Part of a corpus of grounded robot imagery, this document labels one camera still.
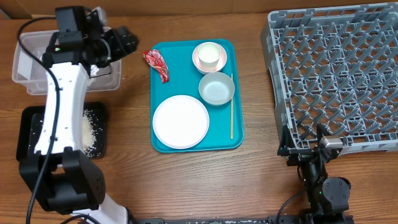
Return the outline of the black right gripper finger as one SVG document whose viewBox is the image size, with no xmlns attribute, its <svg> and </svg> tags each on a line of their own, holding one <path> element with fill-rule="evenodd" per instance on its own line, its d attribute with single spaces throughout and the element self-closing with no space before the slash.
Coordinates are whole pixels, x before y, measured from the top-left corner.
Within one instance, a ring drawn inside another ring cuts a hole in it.
<svg viewBox="0 0 398 224">
<path fill-rule="evenodd" d="M 290 129 L 285 124 L 282 127 L 282 135 L 281 135 L 277 155 L 278 156 L 289 156 L 291 149 L 294 149 L 294 141 L 292 139 Z"/>
<path fill-rule="evenodd" d="M 323 124 L 318 123 L 317 124 L 318 146 L 327 146 L 330 143 L 329 136 L 331 136 L 331 134 L 328 132 L 326 127 L 324 127 Z"/>
</svg>

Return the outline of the red snack wrapper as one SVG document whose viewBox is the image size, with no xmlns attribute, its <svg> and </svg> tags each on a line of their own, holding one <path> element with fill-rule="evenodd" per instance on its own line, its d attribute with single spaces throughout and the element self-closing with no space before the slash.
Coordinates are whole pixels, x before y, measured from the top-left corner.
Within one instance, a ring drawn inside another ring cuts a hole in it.
<svg viewBox="0 0 398 224">
<path fill-rule="evenodd" d="M 145 50 L 142 56 L 152 68 L 158 71 L 162 83 L 167 83 L 170 78 L 169 69 L 160 51 L 157 49 Z"/>
</svg>

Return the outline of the grey-green bowl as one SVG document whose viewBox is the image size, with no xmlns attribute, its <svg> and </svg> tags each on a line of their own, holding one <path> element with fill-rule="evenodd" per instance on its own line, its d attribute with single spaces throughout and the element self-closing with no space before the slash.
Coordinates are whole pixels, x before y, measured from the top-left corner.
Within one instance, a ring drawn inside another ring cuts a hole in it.
<svg viewBox="0 0 398 224">
<path fill-rule="evenodd" d="M 232 100 L 235 85 L 227 74 L 212 72 L 200 80 L 198 91 L 201 98 L 209 105 L 221 106 Z"/>
</svg>

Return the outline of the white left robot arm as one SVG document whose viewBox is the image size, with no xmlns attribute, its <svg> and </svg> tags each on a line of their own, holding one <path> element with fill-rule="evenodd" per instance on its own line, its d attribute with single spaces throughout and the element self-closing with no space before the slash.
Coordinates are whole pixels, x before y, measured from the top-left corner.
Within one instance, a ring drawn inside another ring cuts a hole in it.
<svg viewBox="0 0 398 224">
<path fill-rule="evenodd" d="M 34 151 L 19 161 L 30 202 L 71 221 L 134 223 L 130 210 L 106 193 L 101 169 L 84 152 L 82 118 L 92 67 L 133 53 L 138 38 L 123 26 L 107 29 L 100 7 L 58 7 L 54 18 L 58 29 L 37 59 L 47 76 L 44 123 Z"/>
</svg>

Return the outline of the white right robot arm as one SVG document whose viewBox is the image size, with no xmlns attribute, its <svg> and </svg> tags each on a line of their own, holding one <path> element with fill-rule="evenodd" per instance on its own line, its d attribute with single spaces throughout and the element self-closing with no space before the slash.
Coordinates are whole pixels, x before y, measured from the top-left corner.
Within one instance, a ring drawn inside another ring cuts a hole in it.
<svg viewBox="0 0 398 224">
<path fill-rule="evenodd" d="M 336 159 L 343 148 L 338 136 L 333 136 L 322 124 L 317 125 L 318 143 L 311 149 L 296 149 L 290 130 L 282 128 L 277 154 L 287 158 L 288 166 L 296 166 L 299 179 L 305 188 L 291 196 L 279 208 L 276 223 L 315 223 L 315 224 L 350 224 L 352 216 L 346 216 L 349 209 L 351 183 L 344 177 L 329 177 L 325 164 Z M 297 197 L 306 194 L 308 208 L 301 209 L 292 218 L 283 218 L 284 208 Z"/>
</svg>

